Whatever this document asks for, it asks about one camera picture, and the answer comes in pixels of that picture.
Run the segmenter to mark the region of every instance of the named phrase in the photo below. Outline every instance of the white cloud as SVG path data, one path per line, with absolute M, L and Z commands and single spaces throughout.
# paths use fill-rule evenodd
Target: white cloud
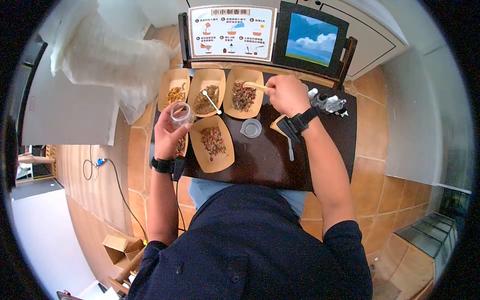
M 336 34 L 330 33 L 324 36 L 323 34 L 317 37 L 317 40 L 312 40 L 309 37 L 301 37 L 296 40 L 297 45 L 307 49 L 319 49 L 333 51 L 335 45 Z
M 311 17 L 307 17 L 307 16 L 303 16 L 301 14 L 299 14 L 300 18 L 304 19 L 305 21 L 308 22 L 309 25 L 315 25 L 315 24 L 323 24 L 325 22 L 323 21 L 320 21 L 320 20 L 317 20 L 317 19 L 313 19 Z

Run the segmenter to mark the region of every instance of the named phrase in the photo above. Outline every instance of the right hand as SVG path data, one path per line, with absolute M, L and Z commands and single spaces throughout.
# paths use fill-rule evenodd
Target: right hand
M 289 118 L 312 107 L 305 85 L 293 75 L 270 77 L 265 86 L 264 93 L 270 97 L 270 103 Z

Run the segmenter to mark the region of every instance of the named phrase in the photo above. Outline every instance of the light blue jeans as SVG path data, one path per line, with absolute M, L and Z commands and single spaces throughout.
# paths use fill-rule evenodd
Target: light blue jeans
M 213 194 L 230 185 L 233 185 L 233 183 L 192 178 L 188 194 L 195 204 L 195 210 L 198 210 Z M 278 189 L 276 191 L 287 200 L 295 214 L 301 218 L 307 192 Z

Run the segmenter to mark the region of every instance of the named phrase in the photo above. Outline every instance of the dried herbs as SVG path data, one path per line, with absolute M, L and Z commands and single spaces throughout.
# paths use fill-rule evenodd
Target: dried herbs
M 165 107 L 170 105 L 172 102 L 181 101 L 185 102 L 185 86 L 186 83 L 183 83 L 181 87 L 173 87 L 167 93 L 167 101 L 165 102 Z
M 205 146 L 205 150 L 207 150 L 210 155 L 210 161 L 213 160 L 213 156 L 227 153 L 227 148 L 223 143 L 218 126 L 204 128 L 200 131 L 200 134 L 202 135 L 202 143 Z
M 185 152 L 185 142 L 187 140 L 187 137 L 184 136 L 181 138 L 178 143 L 177 143 L 177 149 L 175 149 L 175 156 L 174 158 L 177 158 L 179 156 L 183 156 L 183 153 Z
M 197 115 L 206 115 L 208 113 L 214 112 L 215 107 L 212 106 L 210 101 L 208 101 L 207 96 L 202 94 L 201 90 L 198 93 L 197 98 L 195 99 L 195 113 Z M 218 107 L 218 96 L 220 94 L 220 89 L 218 88 L 218 85 L 209 85 L 205 88 L 205 91 L 207 91 L 207 95 L 212 99 L 212 102 Z
M 232 104 L 233 108 L 239 111 L 248 111 L 256 96 L 256 89 L 243 87 L 244 81 L 237 81 L 233 84 Z

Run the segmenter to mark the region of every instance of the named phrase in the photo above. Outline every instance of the sky painting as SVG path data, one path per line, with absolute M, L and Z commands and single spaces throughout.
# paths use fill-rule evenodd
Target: sky painting
M 329 23 L 292 13 L 286 56 L 328 67 L 337 32 Z

